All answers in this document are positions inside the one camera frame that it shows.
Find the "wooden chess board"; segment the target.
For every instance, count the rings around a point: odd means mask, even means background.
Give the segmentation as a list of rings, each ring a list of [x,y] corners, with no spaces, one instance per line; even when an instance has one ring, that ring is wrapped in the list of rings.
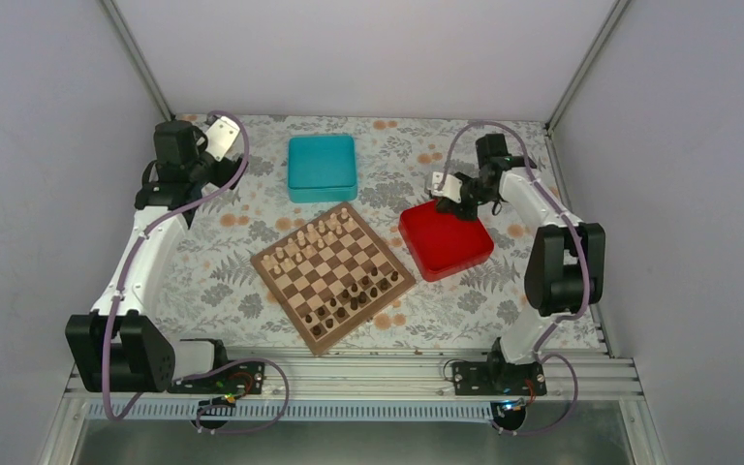
[[[340,218],[342,207],[348,208],[347,221]],[[324,235],[317,231],[319,220],[325,222]],[[298,231],[303,231],[306,236],[307,245],[303,248],[297,244]],[[266,255],[273,261],[270,269],[265,269],[262,264]],[[251,264],[316,357],[327,353],[416,284],[414,275],[346,201],[267,246],[251,258]],[[379,276],[371,276],[373,267],[379,269]],[[399,274],[395,283],[389,280],[393,271]],[[364,276],[370,279],[366,287],[361,284]],[[384,279],[388,280],[390,287],[381,291],[379,283]],[[354,283],[358,285],[355,294],[351,293]],[[372,288],[378,290],[375,299],[369,295]],[[350,293],[348,300],[341,297],[344,290]],[[352,298],[357,299],[360,293],[366,293],[368,301],[364,305],[358,304],[358,309],[353,312],[349,302]],[[336,316],[341,307],[347,312],[343,320]],[[308,314],[313,317],[309,324],[304,321]],[[333,328],[326,328],[327,319],[334,320]],[[313,336],[313,326],[322,327],[321,337]]]

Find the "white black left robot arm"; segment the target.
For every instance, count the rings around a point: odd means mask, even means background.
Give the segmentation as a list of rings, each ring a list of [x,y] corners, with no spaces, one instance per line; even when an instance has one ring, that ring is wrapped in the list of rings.
[[[72,316],[65,336],[90,392],[162,392],[192,373],[208,392],[223,389],[231,366],[212,343],[167,336],[154,317],[168,267],[198,207],[236,186],[248,155],[227,154],[247,141],[234,118],[213,114],[202,129],[173,119],[155,127],[155,158],[141,175],[133,229],[116,270],[92,308]]]

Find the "aluminium corner post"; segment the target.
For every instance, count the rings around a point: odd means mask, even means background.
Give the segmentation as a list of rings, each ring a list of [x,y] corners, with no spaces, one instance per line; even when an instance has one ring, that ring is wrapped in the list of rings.
[[[577,66],[571,80],[569,81],[564,93],[560,97],[550,117],[546,121],[545,127],[547,134],[551,137],[565,114],[567,113],[572,101],[582,83],[587,78],[595,62],[600,57],[606,44],[610,41],[612,35],[617,29],[623,16],[630,8],[632,0],[615,0],[609,9],[604,21],[588,47],[586,53]]]
[[[118,36],[129,61],[138,74],[152,103],[165,120],[174,119],[175,114],[171,110],[171,107],[148,65],[131,27],[117,5],[117,2],[113,0],[98,0],[98,4],[105,10],[109,24]]]

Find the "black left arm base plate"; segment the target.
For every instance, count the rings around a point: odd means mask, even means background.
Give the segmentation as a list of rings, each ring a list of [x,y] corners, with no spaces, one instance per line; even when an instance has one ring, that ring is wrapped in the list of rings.
[[[210,377],[175,383],[167,392],[235,397],[257,395],[262,391],[264,369],[263,362],[242,362]]]

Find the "teal plastic box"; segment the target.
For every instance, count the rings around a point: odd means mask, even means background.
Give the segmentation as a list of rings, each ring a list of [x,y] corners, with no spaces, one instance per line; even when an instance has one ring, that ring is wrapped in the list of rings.
[[[355,140],[350,135],[293,137],[288,144],[291,202],[348,202],[357,197]]]

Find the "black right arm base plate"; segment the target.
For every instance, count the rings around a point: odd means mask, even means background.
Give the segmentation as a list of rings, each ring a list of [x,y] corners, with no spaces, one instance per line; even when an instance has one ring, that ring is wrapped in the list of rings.
[[[543,367],[537,363],[509,364],[456,361],[451,378],[458,396],[546,395]]]

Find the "right aluminium corner post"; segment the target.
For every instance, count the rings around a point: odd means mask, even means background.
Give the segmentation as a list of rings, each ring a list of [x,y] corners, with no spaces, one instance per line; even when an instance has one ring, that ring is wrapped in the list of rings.
[[[569,81],[564,93],[560,97],[550,117],[546,121],[545,127],[547,134],[551,137],[565,114],[567,113],[572,101],[582,83],[587,78],[595,62],[600,57],[606,44],[610,41],[612,35],[617,29],[623,16],[630,8],[632,0],[615,0],[609,9],[604,21],[588,47],[586,53],[577,66],[571,80]]]

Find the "floral patterned table mat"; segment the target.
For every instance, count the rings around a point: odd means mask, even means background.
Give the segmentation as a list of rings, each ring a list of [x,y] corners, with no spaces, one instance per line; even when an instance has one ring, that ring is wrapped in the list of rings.
[[[449,167],[475,174],[484,129],[463,120],[247,116],[249,167],[239,186],[202,205],[178,245],[154,317],[167,334],[211,337],[235,347],[300,348],[298,331],[251,265],[254,254],[326,210],[295,204],[287,191],[294,136],[347,134],[356,145],[354,208],[408,268],[400,214],[427,200],[426,177]],[[335,346],[336,352],[487,349],[529,309],[523,275],[530,229],[509,205],[480,219],[495,248],[483,264],[417,283]]]

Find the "aluminium front rail frame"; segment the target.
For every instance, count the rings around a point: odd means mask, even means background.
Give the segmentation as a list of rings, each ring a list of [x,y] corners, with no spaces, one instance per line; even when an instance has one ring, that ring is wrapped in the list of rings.
[[[277,363],[289,379],[292,400],[452,401],[452,383],[444,380],[446,361],[481,359],[479,351],[450,353],[413,351],[341,352],[310,356],[303,350],[258,354]],[[565,351],[578,378],[580,400],[639,399],[643,389],[634,362],[602,353]]]

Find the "red plastic tray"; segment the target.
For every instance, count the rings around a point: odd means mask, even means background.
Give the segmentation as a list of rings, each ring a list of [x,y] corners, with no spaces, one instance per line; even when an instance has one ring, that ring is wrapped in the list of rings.
[[[421,277],[435,282],[485,263],[495,244],[480,220],[457,219],[430,201],[400,214],[398,230]]]

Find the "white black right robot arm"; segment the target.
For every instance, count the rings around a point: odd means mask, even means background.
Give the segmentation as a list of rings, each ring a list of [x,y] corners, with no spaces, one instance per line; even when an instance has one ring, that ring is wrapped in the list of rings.
[[[499,394],[521,385],[523,369],[541,364],[543,343],[559,324],[580,318],[600,300],[604,285],[605,230],[571,213],[543,185],[526,150],[510,154],[503,134],[476,142],[475,176],[433,172],[428,191],[440,213],[462,221],[477,219],[482,205],[509,204],[534,235],[524,275],[531,306],[521,313],[490,351],[485,379]]]

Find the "left aluminium corner post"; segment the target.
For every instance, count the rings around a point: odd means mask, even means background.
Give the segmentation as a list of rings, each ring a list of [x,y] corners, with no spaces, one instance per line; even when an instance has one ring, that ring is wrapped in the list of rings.
[[[117,5],[117,2],[113,0],[98,0],[98,4],[105,10],[109,24],[118,36],[129,61],[138,74],[152,103],[165,120],[174,119],[175,114],[171,110],[171,107],[148,65],[131,27]]]

